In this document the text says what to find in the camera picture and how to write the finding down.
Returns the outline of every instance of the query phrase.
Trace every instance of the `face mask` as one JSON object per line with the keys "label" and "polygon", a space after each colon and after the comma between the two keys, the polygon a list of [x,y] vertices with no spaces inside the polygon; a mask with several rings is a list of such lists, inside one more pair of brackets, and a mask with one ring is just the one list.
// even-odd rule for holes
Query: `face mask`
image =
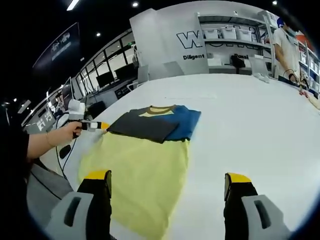
{"label": "face mask", "polygon": [[288,26],[288,28],[286,29],[286,32],[291,35],[292,37],[295,37],[297,35],[297,32],[296,31],[293,31],[292,28],[290,28]]}

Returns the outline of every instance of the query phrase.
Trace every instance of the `shirt sleeve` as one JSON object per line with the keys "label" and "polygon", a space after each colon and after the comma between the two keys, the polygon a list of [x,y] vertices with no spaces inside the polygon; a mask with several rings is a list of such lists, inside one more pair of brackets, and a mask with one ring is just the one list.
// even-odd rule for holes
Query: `shirt sleeve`
{"label": "shirt sleeve", "polygon": [[29,135],[22,130],[8,127],[2,130],[2,148],[5,156],[5,165],[17,171],[24,172],[27,163]]}
{"label": "shirt sleeve", "polygon": [[282,38],[281,38],[281,33],[282,31],[280,28],[274,31],[273,33],[273,44],[278,44],[280,47],[282,47]]}

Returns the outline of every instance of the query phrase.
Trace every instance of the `white table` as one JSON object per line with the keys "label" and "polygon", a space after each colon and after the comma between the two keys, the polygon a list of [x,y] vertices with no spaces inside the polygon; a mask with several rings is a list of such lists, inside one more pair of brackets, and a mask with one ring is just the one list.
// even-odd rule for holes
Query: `white table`
{"label": "white table", "polygon": [[[224,239],[224,177],[246,175],[295,230],[320,190],[319,111],[287,84],[252,76],[199,74],[153,80],[114,103],[96,120],[113,123],[130,109],[185,105],[201,111],[190,144],[187,179],[168,239]],[[101,133],[83,132],[65,166],[77,189],[82,155]],[[111,221],[117,239],[140,239]]]}

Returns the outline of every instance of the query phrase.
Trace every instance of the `wrist bracelet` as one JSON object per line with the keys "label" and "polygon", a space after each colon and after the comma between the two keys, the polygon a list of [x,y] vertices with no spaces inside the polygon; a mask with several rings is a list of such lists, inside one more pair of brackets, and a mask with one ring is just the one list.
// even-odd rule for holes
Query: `wrist bracelet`
{"label": "wrist bracelet", "polygon": [[52,144],[49,142],[48,132],[45,134],[45,138],[46,138],[47,143],[48,143],[51,147],[55,147],[54,145],[52,145]]}

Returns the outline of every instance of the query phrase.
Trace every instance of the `window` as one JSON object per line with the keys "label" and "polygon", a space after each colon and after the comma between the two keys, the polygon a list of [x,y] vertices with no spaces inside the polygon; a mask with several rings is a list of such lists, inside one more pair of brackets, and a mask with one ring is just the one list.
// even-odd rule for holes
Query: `window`
{"label": "window", "polygon": [[99,75],[109,72],[109,67],[103,51],[94,59],[94,62]]}
{"label": "window", "polygon": [[81,90],[81,93],[83,96],[86,96],[86,91],[85,91],[85,87],[84,87],[84,83],[82,82],[82,79],[81,79],[81,76],[80,74],[76,77],[76,80],[79,84],[79,87],[80,87],[80,90]]}
{"label": "window", "polygon": [[111,46],[108,46],[105,49],[106,56],[109,58],[110,55],[114,54],[116,51],[120,49],[121,49],[120,42],[116,41],[114,44],[112,44]]}
{"label": "window", "polygon": [[90,77],[90,81],[92,83],[92,86],[94,89],[92,89],[92,86],[91,86],[91,83],[87,77],[87,72],[86,70],[84,69],[82,71],[82,76],[83,76],[83,79],[85,80],[85,86],[87,87],[88,89],[88,92],[92,92],[93,90],[96,90],[98,89],[99,87],[99,84],[98,84],[98,81],[97,81],[97,72],[96,72],[96,69],[95,69],[95,65],[94,65],[94,62],[90,62],[87,66],[86,66],[86,69],[89,73],[89,77]]}
{"label": "window", "polygon": [[115,70],[126,65],[124,55],[120,53],[119,55],[114,56],[109,60],[109,65],[110,65],[113,77],[116,78],[117,75],[115,73]]}
{"label": "window", "polygon": [[134,57],[134,49],[130,48],[127,51],[125,51],[124,53],[125,53],[125,57],[126,57],[128,64],[131,64],[132,58]]}
{"label": "window", "polygon": [[128,44],[132,43],[134,41],[134,34],[130,32],[128,35],[125,35],[123,38],[121,38],[123,47],[127,46]]}

